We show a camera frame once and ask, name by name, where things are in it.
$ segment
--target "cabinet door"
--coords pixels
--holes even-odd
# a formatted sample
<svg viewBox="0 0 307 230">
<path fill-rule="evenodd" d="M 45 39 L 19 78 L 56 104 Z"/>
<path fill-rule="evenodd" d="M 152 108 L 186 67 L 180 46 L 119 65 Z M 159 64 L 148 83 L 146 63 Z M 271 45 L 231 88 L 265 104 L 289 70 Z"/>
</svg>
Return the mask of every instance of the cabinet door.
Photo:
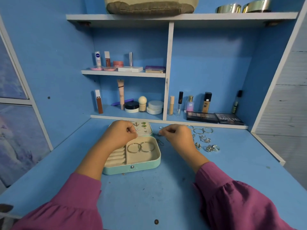
<svg viewBox="0 0 307 230">
<path fill-rule="evenodd" d="M 27 99 L 18 75 L 0 37 L 0 97 Z"/>
<path fill-rule="evenodd" d="M 32 106 L 0 104 L 0 179 L 6 187 L 49 152 Z"/>
</svg>

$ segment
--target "purple sleeve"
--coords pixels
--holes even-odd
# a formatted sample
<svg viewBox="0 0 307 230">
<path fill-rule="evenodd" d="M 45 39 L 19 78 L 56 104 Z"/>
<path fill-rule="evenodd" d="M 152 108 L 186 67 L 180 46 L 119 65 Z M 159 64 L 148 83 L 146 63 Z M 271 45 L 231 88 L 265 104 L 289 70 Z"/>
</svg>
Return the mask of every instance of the purple sleeve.
<svg viewBox="0 0 307 230">
<path fill-rule="evenodd" d="M 100 181 L 73 173 L 50 202 L 24 216 L 12 230 L 102 230 L 100 188 Z"/>
<path fill-rule="evenodd" d="M 198 170 L 196 185 L 212 230 L 293 229 L 279 217 L 270 199 L 253 187 L 234 181 L 213 162 Z"/>
</svg>

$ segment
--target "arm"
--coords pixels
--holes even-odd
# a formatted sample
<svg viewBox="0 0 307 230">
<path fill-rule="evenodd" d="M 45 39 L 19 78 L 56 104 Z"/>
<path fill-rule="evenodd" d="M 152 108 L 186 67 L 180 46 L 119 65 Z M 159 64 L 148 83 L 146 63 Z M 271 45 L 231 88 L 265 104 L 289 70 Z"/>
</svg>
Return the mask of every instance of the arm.
<svg viewBox="0 0 307 230">
<path fill-rule="evenodd" d="M 56 196 L 20 219 L 12 230 L 102 230 L 97 201 L 104 164 L 114 150 L 136 137 L 131 122 L 113 122 Z"/>
<path fill-rule="evenodd" d="M 203 198 L 202 213 L 211 229 L 291 230 L 275 205 L 253 187 L 234 181 L 194 146 L 191 130 L 173 124 L 163 128 L 165 136 L 196 173 L 196 186 Z"/>
</svg>

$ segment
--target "blue table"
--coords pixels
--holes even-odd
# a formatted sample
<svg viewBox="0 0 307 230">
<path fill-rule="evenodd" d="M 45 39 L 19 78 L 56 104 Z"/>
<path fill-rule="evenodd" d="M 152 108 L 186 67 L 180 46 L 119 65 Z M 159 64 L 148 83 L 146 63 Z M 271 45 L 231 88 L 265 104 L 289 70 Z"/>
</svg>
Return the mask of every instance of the blue table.
<svg viewBox="0 0 307 230">
<path fill-rule="evenodd" d="M 24 216 L 49 201 L 79 165 L 87 150 L 112 120 L 90 119 L 44 160 L 0 196 L 14 206 L 12 215 Z M 159 126 L 151 123 L 154 133 Z M 207 134 L 220 146 L 218 153 L 201 152 L 235 180 L 255 187 L 277 206 L 292 227 L 307 229 L 307 192 L 247 131 L 214 128 Z M 163 137 L 161 164 L 151 170 L 103 175 L 98 209 L 106 229 L 206 229 L 199 213 L 199 197 L 192 187 L 193 171 Z M 208 145 L 195 140 L 203 146 Z"/>
</svg>

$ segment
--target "sleeve cuff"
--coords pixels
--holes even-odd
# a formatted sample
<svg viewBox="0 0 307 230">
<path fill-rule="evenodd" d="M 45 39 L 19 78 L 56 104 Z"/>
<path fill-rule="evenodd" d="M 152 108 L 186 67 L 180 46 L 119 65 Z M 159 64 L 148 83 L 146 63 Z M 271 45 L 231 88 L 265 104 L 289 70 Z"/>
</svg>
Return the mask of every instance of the sleeve cuff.
<svg viewBox="0 0 307 230">
<path fill-rule="evenodd" d="M 207 202 L 220 187 L 232 181 L 233 179 L 213 162 L 203 164 L 195 176 L 195 182 Z"/>
<path fill-rule="evenodd" d="M 72 173 L 51 202 L 74 208 L 96 209 L 101 181 Z"/>
</svg>

